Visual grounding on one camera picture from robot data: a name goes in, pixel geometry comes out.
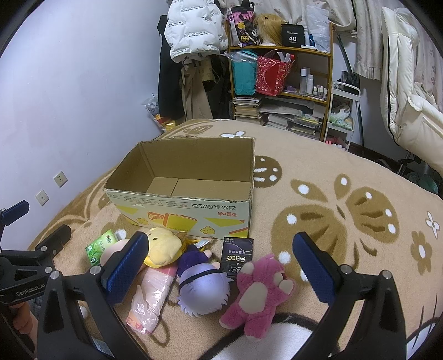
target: fleece blanket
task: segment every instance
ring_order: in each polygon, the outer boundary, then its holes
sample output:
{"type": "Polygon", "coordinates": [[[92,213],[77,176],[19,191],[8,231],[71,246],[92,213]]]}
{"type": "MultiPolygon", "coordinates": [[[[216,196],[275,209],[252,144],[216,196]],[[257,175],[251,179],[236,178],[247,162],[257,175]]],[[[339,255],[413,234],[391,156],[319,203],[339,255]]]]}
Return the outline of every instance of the fleece blanket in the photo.
{"type": "MultiPolygon", "coordinates": [[[[254,260],[274,253],[295,279],[295,294],[277,308],[267,337],[249,342],[242,329],[222,328],[225,307],[203,317],[184,314],[173,284],[160,322],[150,335],[134,337],[153,359],[291,359],[324,315],[320,303],[291,251],[295,233],[307,232],[338,264],[357,272],[393,273],[406,320],[408,357],[429,335],[443,310],[443,202],[441,199],[369,160],[288,131],[234,120],[192,120],[171,137],[253,137],[255,181],[249,236],[254,260]]],[[[55,258],[65,275],[88,270],[85,246],[109,229],[139,229],[109,202],[103,185],[112,171],[91,185],[39,235],[35,246],[62,223],[73,235],[55,258]]],[[[222,241],[210,248],[219,260],[222,241]]],[[[125,319],[141,283],[139,275],[124,302],[115,307],[125,319]]],[[[237,296],[231,287],[230,301],[237,296]]],[[[337,344],[343,349],[361,305],[357,303],[337,344]]],[[[87,320],[91,334],[101,338],[87,320]]]]}

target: electrical outlet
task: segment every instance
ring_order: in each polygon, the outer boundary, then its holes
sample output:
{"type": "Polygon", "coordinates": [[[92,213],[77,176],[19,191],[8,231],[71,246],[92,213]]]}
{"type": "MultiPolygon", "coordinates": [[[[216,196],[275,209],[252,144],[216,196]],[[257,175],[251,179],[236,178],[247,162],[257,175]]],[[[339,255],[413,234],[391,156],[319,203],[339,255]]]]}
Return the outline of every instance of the electrical outlet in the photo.
{"type": "Polygon", "coordinates": [[[63,171],[61,171],[54,177],[54,181],[57,183],[58,187],[61,188],[68,182],[68,178],[63,174],[63,171]]]}
{"type": "Polygon", "coordinates": [[[37,201],[40,203],[41,206],[43,206],[44,204],[46,204],[46,202],[49,200],[49,196],[46,195],[45,191],[42,190],[40,191],[35,198],[37,199],[37,201]]]}

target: doll's hair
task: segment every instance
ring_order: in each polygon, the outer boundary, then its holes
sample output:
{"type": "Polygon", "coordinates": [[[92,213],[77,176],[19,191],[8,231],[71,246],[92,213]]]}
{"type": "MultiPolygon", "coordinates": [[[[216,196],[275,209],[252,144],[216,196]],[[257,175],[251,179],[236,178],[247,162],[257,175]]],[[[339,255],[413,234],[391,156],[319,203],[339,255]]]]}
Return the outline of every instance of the doll's hair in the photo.
{"type": "MultiPolygon", "coordinates": [[[[183,272],[180,284],[191,277],[214,269],[214,266],[208,263],[194,265],[183,272]]],[[[233,280],[227,277],[226,272],[211,272],[208,275],[197,277],[195,280],[179,286],[178,304],[184,313],[197,317],[220,310],[228,301],[229,282],[231,281],[233,280]]]]}
{"type": "Polygon", "coordinates": [[[254,26],[262,42],[282,46],[281,25],[287,21],[275,14],[260,14],[254,20],[254,26]]]}

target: pink bear plush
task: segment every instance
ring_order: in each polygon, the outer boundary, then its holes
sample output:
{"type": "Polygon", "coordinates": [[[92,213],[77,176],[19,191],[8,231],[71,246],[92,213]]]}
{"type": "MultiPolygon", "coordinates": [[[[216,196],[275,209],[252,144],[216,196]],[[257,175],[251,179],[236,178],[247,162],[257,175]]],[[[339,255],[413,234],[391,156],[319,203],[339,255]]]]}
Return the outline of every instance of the pink bear plush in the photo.
{"type": "Polygon", "coordinates": [[[245,324],[245,335],[258,341],[266,336],[276,307],[294,292],[295,283],[285,279],[284,267],[273,254],[247,262],[237,275],[240,291],[235,302],[220,318],[220,325],[236,329],[245,324]]]}

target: wall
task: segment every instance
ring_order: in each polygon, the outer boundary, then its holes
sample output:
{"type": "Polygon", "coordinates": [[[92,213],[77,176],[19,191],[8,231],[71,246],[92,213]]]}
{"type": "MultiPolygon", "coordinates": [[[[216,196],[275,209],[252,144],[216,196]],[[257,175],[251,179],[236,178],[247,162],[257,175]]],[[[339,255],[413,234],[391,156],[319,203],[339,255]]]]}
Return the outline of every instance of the wall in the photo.
{"type": "MultiPolygon", "coordinates": [[[[353,68],[357,50],[357,39],[342,34],[342,41],[349,62],[353,68]]],[[[332,79],[334,81],[341,78],[342,70],[346,70],[346,63],[342,51],[340,50],[340,46],[338,45],[337,38],[334,36],[334,64],[332,72],[332,79]]],[[[361,76],[360,90],[361,120],[363,123],[365,147],[394,160],[403,159],[406,155],[406,151],[394,142],[383,124],[380,110],[381,82],[377,80],[369,80],[361,76]]],[[[359,124],[357,119],[355,119],[355,121],[356,126],[352,142],[361,145],[359,124]]]]}
{"type": "Polygon", "coordinates": [[[0,208],[31,208],[2,248],[27,248],[134,144],[158,136],[141,102],[157,92],[166,13],[166,1],[46,0],[14,35],[0,58],[0,208]]]}

